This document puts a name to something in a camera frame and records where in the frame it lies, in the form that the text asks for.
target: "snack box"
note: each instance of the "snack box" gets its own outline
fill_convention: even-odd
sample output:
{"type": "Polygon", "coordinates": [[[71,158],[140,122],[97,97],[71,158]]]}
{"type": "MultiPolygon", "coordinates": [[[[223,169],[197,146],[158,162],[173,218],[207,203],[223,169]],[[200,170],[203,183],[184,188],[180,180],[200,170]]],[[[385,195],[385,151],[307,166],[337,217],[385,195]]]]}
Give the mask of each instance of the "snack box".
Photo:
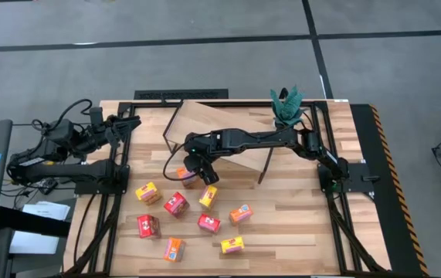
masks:
{"type": "Polygon", "coordinates": [[[174,217],[181,216],[186,209],[189,208],[189,203],[181,195],[181,193],[176,192],[173,196],[165,203],[164,208],[172,214],[174,217]]]}
{"type": "Polygon", "coordinates": [[[204,209],[210,210],[212,209],[213,203],[215,202],[215,198],[217,197],[218,189],[209,185],[205,187],[203,191],[202,197],[199,199],[199,203],[202,205],[204,209]]]}
{"type": "Polygon", "coordinates": [[[237,236],[232,239],[222,240],[221,246],[222,253],[224,254],[241,251],[244,249],[243,238],[241,236],[237,236]]]}
{"type": "Polygon", "coordinates": [[[177,263],[182,259],[186,242],[182,239],[169,238],[165,248],[164,259],[177,263]]]}
{"type": "Polygon", "coordinates": [[[220,220],[214,219],[203,213],[199,216],[198,226],[208,232],[217,233],[220,229],[220,220]]]}
{"type": "Polygon", "coordinates": [[[240,208],[234,209],[230,212],[229,218],[233,225],[237,225],[239,222],[249,219],[251,215],[253,215],[251,207],[249,205],[241,205],[240,208]]]}
{"type": "Polygon", "coordinates": [[[136,190],[137,199],[144,202],[146,205],[151,205],[161,198],[161,193],[155,187],[153,182],[148,182],[136,190]]]}
{"type": "Polygon", "coordinates": [[[142,239],[157,239],[161,236],[158,218],[151,215],[137,217],[137,227],[140,229],[142,239]]]}
{"type": "Polygon", "coordinates": [[[188,171],[186,167],[180,167],[176,171],[179,178],[186,178],[184,181],[181,181],[185,188],[191,188],[192,184],[198,179],[198,176],[195,173],[188,171]]]}

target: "orange box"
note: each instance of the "orange box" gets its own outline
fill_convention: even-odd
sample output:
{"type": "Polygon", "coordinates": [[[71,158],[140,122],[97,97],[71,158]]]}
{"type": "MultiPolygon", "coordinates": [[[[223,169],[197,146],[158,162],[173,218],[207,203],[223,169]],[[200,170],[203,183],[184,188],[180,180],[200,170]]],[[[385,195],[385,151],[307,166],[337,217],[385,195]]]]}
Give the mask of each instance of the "orange box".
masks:
{"type": "Polygon", "coordinates": [[[182,259],[186,242],[182,239],[168,238],[167,248],[165,248],[164,259],[177,263],[182,259]]]}
{"type": "Polygon", "coordinates": [[[155,187],[153,182],[148,182],[136,190],[137,199],[144,202],[146,205],[151,205],[161,198],[161,193],[155,187]]]}
{"type": "Polygon", "coordinates": [[[177,170],[177,176],[179,178],[186,178],[184,181],[182,182],[182,185],[185,188],[191,188],[192,184],[196,181],[196,179],[198,178],[198,176],[195,173],[191,173],[190,171],[188,171],[186,169],[186,167],[180,167],[177,170]]]}
{"type": "Polygon", "coordinates": [[[230,212],[229,218],[233,225],[237,225],[239,222],[249,219],[251,215],[253,215],[251,207],[249,205],[241,205],[240,208],[234,209],[230,212]]]}

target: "yellow box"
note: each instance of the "yellow box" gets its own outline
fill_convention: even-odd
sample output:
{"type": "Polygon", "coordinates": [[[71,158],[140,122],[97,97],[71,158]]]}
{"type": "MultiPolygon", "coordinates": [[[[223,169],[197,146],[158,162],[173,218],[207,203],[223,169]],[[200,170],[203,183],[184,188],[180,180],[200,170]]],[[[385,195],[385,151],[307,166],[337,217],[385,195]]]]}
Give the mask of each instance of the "yellow box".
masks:
{"type": "Polygon", "coordinates": [[[231,253],[236,251],[241,251],[244,249],[244,242],[241,236],[237,236],[232,239],[222,240],[220,243],[222,246],[222,253],[231,253]]]}
{"type": "Polygon", "coordinates": [[[138,200],[146,205],[151,205],[161,198],[161,193],[153,182],[148,182],[145,186],[136,190],[136,196],[138,200]]]}
{"type": "Polygon", "coordinates": [[[202,205],[204,209],[211,209],[213,206],[213,202],[215,202],[215,198],[217,197],[218,189],[209,185],[203,191],[202,197],[199,199],[199,203],[202,205]]]}

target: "red box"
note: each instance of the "red box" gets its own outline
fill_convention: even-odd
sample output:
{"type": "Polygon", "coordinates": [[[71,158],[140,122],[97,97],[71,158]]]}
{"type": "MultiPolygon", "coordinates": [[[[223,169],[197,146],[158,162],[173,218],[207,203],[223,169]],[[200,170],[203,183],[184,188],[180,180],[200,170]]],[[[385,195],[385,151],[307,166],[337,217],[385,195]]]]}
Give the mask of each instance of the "red box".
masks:
{"type": "Polygon", "coordinates": [[[142,215],[137,218],[137,227],[140,229],[140,238],[157,239],[160,237],[160,223],[158,218],[151,215],[142,215]]]}
{"type": "Polygon", "coordinates": [[[198,219],[198,226],[206,231],[217,233],[220,229],[220,220],[202,214],[198,219]]]}
{"type": "Polygon", "coordinates": [[[176,192],[173,196],[165,203],[164,208],[172,214],[174,217],[181,216],[186,209],[189,208],[189,203],[181,195],[181,193],[176,192]]]}

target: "juice box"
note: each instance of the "juice box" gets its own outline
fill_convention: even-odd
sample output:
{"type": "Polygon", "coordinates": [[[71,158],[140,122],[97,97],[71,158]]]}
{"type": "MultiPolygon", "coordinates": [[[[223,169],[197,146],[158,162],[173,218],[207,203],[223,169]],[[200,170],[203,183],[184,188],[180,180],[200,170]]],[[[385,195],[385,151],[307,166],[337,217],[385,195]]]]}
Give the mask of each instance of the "juice box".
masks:
{"type": "Polygon", "coordinates": [[[186,169],[186,167],[180,167],[180,168],[178,168],[177,170],[177,176],[179,177],[179,178],[186,178],[184,181],[181,181],[182,182],[182,185],[185,187],[185,188],[191,188],[192,187],[192,184],[196,181],[196,179],[198,178],[198,176],[195,174],[195,173],[192,173],[192,172],[190,172],[190,171],[188,171],[187,169],[186,169]]]}
{"type": "Polygon", "coordinates": [[[221,246],[222,253],[224,254],[240,251],[244,249],[243,238],[241,236],[237,236],[232,239],[222,240],[221,246]]]}
{"type": "Polygon", "coordinates": [[[199,203],[204,209],[212,209],[213,202],[215,201],[215,198],[217,196],[217,191],[217,188],[213,185],[205,187],[202,197],[199,199],[199,203]]]}
{"type": "Polygon", "coordinates": [[[161,236],[158,218],[151,215],[142,215],[137,218],[137,227],[140,229],[140,238],[157,239],[161,236]]]}
{"type": "Polygon", "coordinates": [[[181,216],[186,209],[189,208],[189,203],[181,195],[181,193],[176,192],[173,196],[165,203],[164,208],[172,214],[174,217],[181,216]]]}
{"type": "Polygon", "coordinates": [[[217,233],[220,229],[220,220],[203,213],[199,216],[198,226],[206,231],[217,233]]]}
{"type": "Polygon", "coordinates": [[[186,242],[182,239],[169,238],[165,248],[164,259],[177,263],[182,259],[186,242]]]}
{"type": "Polygon", "coordinates": [[[230,212],[230,222],[237,225],[239,222],[249,219],[253,215],[253,210],[249,205],[241,205],[240,208],[230,212]]]}
{"type": "Polygon", "coordinates": [[[155,187],[153,182],[148,182],[136,190],[137,199],[144,202],[146,205],[151,205],[161,198],[161,193],[155,187]]]}

